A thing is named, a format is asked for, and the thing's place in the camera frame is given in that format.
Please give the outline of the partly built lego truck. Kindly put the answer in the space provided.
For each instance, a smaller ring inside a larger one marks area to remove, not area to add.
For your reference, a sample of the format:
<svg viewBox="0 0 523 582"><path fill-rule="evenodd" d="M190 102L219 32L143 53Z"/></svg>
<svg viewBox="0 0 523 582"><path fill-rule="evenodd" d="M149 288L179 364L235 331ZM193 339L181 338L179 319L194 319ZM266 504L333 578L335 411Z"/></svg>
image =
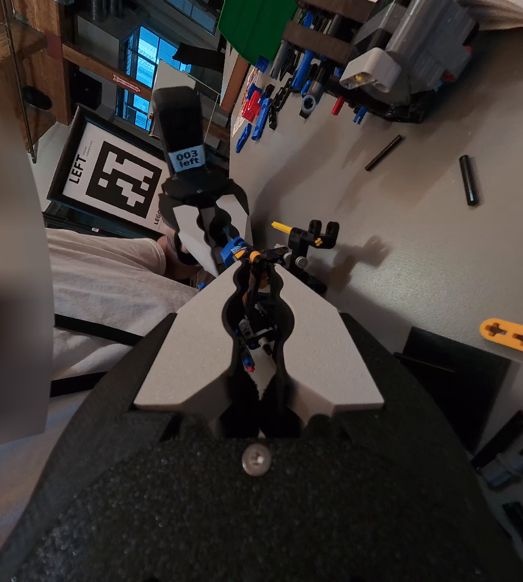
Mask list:
<svg viewBox="0 0 523 582"><path fill-rule="evenodd" d="M252 378L256 372L252 352L257 349L274 363L275 371L270 380L277 384L274 399L278 407L284 408L291 403L294 389L285 371L283 347L293 330L294 317L280 299L282 282L275 267L282 266L322 297L324 285L306 272L305 261L309 249L333 248L339 231L337 222L329 222L325 232L321 232L320 221L311 221L306 229L288 227L277 222L273 222L272 227L287 234L285 247L258 251L252 244L248 244L247 251L236 254L239 259L234 262L243 263L244 266L235 276L238 292L226 304L222 318L228 331L235 332L235 342L248 376L245 382L236 385L230 382L231 404L245 405L260 399L259 396L254 397L258 389Z"/></svg>

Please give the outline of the person's left hand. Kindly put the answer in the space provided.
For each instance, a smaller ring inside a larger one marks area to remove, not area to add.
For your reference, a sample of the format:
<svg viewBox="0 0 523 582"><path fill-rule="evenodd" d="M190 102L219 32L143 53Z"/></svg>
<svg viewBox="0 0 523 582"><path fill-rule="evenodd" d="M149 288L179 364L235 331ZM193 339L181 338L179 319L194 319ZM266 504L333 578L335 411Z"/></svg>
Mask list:
<svg viewBox="0 0 523 582"><path fill-rule="evenodd" d="M162 248L162 251L165 255L167 269L172 270L173 268L186 266L182 261L179 260L174 241L171 243L167 235L160 237L157 240L157 244Z"/></svg>

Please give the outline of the black flat box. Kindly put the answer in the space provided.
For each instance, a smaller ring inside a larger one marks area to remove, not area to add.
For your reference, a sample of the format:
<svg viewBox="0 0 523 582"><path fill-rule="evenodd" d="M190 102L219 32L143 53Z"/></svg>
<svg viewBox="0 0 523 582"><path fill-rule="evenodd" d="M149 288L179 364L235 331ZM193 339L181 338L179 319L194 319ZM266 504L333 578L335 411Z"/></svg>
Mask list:
<svg viewBox="0 0 523 582"><path fill-rule="evenodd" d="M511 360L411 327L394 357L417 379L473 453L511 366Z"/></svg>

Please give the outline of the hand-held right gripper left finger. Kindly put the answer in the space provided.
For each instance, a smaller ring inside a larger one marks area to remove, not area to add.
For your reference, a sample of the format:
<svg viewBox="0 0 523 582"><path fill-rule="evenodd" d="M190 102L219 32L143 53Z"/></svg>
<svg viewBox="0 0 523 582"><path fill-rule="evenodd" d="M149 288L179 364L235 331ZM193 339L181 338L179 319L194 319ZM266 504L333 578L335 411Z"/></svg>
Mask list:
<svg viewBox="0 0 523 582"><path fill-rule="evenodd" d="M224 309L238 292L234 263L176 313L163 345L142 383L134 405L143 411L198 416L215 437L223 434L220 416L231 405L230 382L245 382L234 331Z"/></svg>

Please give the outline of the wooden rail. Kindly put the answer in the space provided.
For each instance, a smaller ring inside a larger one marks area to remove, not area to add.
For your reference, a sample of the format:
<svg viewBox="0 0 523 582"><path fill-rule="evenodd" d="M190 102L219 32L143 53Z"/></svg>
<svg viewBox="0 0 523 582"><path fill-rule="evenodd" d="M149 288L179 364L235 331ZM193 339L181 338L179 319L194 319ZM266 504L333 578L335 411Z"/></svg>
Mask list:
<svg viewBox="0 0 523 582"><path fill-rule="evenodd" d="M71 43L62 43L62 55L64 59L76 66L88 70L122 89L131 91L140 98L147 101L150 101L152 98L153 90L149 86L137 81L132 76L127 75L106 62L85 54Z"/></svg>

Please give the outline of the window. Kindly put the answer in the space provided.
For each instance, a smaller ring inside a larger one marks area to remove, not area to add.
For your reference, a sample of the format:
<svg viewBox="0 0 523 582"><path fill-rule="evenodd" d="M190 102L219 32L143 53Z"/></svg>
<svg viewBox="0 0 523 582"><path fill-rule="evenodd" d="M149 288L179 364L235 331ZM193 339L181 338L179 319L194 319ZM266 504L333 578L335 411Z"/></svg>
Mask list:
<svg viewBox="0 0 523 582"><path fill-rule="evenodd" d="M120 44L118 67L134 80L152 88L160 61L181 72L191 72L190 65L173 58L176 52L175 45L140 26ZM117 89L115 114L141 129L150 130L149 100L136 95L133 90Z"/></svg>

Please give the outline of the green lego baseplate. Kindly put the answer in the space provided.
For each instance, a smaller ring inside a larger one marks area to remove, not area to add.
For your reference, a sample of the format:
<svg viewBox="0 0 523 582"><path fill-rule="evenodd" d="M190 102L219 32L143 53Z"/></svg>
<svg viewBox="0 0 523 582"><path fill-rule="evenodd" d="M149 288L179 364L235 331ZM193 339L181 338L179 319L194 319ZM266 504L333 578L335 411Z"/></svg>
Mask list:
<svg viewBox="0 0 523 582"><path fill-rule="evenodd" d="M225 1L217 28L251 65L261 56L271 62L297 8L296 1Z"/></svg>

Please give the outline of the pile of loose lego pieces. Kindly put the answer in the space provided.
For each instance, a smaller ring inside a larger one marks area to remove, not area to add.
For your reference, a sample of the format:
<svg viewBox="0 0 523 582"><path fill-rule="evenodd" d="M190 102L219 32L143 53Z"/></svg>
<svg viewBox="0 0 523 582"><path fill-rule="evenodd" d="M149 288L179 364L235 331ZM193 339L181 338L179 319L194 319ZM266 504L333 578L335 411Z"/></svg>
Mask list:
<svg viewBox="0 0 523 582"><path fill-rule="evenodd" d="M297 1L275 58L259 57L256 80L248 81L241 117L248 124L238 138L258 141L266 125L275 130L278 113L291 94L301 96L300 116L308 119L324 94L336 94L335 83L353 51L352 38L366 24L374 4L369 1Z"/></svg>

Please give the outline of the black lego pin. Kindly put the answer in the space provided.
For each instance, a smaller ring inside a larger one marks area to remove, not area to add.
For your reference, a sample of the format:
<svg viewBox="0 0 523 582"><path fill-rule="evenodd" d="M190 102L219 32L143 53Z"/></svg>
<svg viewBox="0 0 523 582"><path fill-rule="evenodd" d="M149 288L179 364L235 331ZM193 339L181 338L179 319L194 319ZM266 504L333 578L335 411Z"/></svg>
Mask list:
<svg viewBox="0 0 523 582"><path fill-rule="evenodd" d="M469 207L476 207L479 204L478 191L476 187L475 175L471 158L464 154L459 157L459 168L466 203Z"/></svg>

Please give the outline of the blue curved lego piece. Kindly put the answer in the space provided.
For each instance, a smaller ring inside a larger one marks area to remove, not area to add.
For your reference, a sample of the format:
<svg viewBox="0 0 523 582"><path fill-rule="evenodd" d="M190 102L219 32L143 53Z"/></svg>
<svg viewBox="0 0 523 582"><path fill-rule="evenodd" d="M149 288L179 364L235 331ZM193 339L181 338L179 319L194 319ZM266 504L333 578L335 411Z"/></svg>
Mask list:
<svg viewBox="0 0 523 582"><path fill-rule="evenodd" d="M245 241L242 237L235 237L231 239L221 250L221 258L224 266L229 268L235 260L239 259L236 258L236 254L241 251L247 251L248 249L248 242Z"/></svg>

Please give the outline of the open lego instruction booklet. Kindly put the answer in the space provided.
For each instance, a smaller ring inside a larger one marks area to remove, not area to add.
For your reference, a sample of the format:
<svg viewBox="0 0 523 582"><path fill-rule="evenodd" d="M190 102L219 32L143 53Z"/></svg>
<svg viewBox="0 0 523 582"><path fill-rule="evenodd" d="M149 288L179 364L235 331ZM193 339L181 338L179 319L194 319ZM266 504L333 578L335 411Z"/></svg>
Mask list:
<svg viewBox="0 0 523 582"><path fill-rule="evenodd" d="M523 28L523 1L458 1L481 31Z"/></svg>

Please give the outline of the black lego beam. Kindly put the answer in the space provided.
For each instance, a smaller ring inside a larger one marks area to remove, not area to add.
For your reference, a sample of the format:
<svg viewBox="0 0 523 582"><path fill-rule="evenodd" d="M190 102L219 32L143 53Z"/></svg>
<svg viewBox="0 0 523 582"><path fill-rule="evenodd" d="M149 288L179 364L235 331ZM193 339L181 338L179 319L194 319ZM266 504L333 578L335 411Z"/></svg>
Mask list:
<svg viewBox="0 0 523 582"><path fill-rule="evenodd" d="M506 451L523 434L523 411L517 411L501 429L476 453L470 464L479 472L499 453Z"/></svg>

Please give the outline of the wooden cabinet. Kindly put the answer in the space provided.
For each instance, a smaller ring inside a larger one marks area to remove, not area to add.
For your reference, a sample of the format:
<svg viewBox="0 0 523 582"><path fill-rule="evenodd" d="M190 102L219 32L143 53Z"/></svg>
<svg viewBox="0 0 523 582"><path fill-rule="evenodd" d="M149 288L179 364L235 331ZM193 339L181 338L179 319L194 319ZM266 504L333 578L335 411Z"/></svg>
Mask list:
<svg viewBox="0 0 523 582"><path fill-rule="evenodd" d="M0 77L27 151L54 123L69 125L64 1L0 1Z"/></svg>

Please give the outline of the grey lego connector piece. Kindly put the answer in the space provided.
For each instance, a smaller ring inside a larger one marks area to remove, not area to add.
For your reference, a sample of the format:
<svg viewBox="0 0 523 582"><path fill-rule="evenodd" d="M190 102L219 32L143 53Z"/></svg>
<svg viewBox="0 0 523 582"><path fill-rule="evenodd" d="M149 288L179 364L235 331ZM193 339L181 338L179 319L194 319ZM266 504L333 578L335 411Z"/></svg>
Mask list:
<svg viewBox="0 0 523 582"><path fill-rule="evenodd" d="M523 435L479 471L487 485L501 490L523 479Z"/></svg>

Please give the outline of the yellow lego beam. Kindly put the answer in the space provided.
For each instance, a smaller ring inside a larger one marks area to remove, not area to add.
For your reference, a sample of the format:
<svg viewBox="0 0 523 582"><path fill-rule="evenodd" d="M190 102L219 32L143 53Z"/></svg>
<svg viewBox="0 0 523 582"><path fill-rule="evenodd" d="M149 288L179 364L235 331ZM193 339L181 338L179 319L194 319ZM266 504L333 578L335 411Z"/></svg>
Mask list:
<svg viewBox="0 0 523 582"><path fill-rule="evenodd" d="M523 324L489 318L479 325L479 332L486 340L523 352Z"/></svg>

